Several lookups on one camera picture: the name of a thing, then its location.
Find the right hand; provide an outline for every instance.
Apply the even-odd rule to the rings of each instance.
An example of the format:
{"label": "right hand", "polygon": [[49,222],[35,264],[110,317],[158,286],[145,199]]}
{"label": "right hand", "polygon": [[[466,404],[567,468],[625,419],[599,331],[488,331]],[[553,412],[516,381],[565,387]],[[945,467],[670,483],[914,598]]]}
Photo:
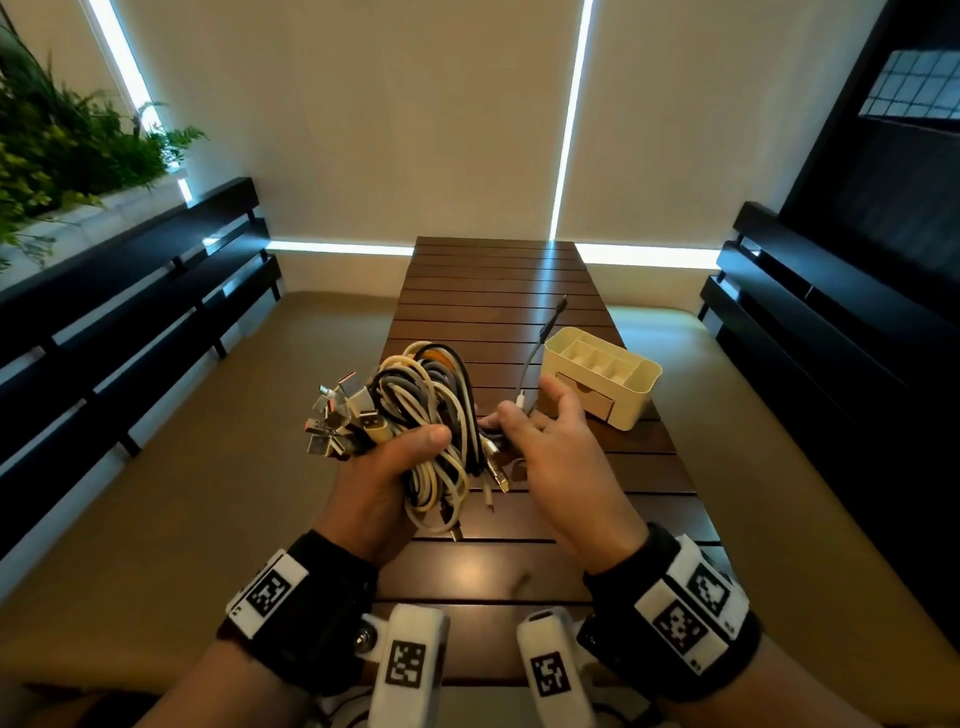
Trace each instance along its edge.
{"label": "right hand", "polygon": [[528,418],[503,401],[480,425],[501,428],[523,453],[530,497],[557,543],[589,573],[606,571],[643,546],[647,525],[616,482],[577,394],[554,376],[540,378],[540,393],[557,404],[557,420],[538,411]]}

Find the small drawer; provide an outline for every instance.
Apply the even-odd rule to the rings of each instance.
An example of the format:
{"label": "small drawer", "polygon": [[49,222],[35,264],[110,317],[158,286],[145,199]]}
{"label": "small drawer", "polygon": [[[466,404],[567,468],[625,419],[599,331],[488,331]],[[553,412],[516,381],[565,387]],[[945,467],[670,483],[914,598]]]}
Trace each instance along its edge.
{"label": "small drawer", "polygon": [[590,389],[585,384],[581,384],[579,381],[574,381],[569,376],[563,375],[560,372],[557,372],[557,379],[577,393],[577,395],[580,397],[580,404],[583,405],[587,412],[594,417],[599,417],[604,422],[607,421],[607,418],[610,416],[610,411],[613,409],[613,400],[611,400],[609,397],[604,397],[602,394]]}

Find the forearm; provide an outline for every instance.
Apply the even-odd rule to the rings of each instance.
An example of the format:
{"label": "forearm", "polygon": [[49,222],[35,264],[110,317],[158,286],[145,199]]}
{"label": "forearm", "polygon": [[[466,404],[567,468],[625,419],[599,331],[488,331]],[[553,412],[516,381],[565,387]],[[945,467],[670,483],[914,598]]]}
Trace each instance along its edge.
{"label": "forearm", "polygon": [[667,703],[684,728],[879,728],[764,637],[750,666],[695,703]]}
{"label": "forearm", "polygon": [[309,697],[238,645],[215,642],[138,728],[275,728],[302,725]]}

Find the desk organizer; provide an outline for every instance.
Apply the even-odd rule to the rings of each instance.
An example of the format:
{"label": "desk organizer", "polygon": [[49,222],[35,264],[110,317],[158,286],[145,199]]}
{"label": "desk organizer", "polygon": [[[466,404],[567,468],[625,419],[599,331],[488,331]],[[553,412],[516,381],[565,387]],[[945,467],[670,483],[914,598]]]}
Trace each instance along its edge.
{"label": "desk organizer", "polygon": [[564,327],[546,341],[542,373],[568,384],[591,415],[629,430],[663,368],[586,331]]}

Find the window grid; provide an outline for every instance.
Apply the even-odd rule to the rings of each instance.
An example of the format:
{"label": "window grid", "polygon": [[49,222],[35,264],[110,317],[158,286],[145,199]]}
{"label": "window grid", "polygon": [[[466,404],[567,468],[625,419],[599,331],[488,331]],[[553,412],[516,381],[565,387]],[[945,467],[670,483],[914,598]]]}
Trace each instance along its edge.
{"label": "window grid", "polygon": [[860,116],[960,119],[960,51],[894,51]]}

